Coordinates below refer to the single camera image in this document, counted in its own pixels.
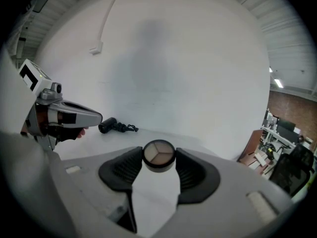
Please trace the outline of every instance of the fluorescent light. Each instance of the fluorescent light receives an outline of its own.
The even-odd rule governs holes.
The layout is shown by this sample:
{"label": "fluorescent light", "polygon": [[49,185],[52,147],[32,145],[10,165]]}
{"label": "fluorescent light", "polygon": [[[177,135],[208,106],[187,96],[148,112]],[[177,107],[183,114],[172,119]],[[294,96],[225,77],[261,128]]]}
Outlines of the fluorescent light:
{"label": "fluorescent light", "polygon": [[277,83],[279,88],[284,88],[281,81],[279,81],[279,79],[275,79],[275,82]]}

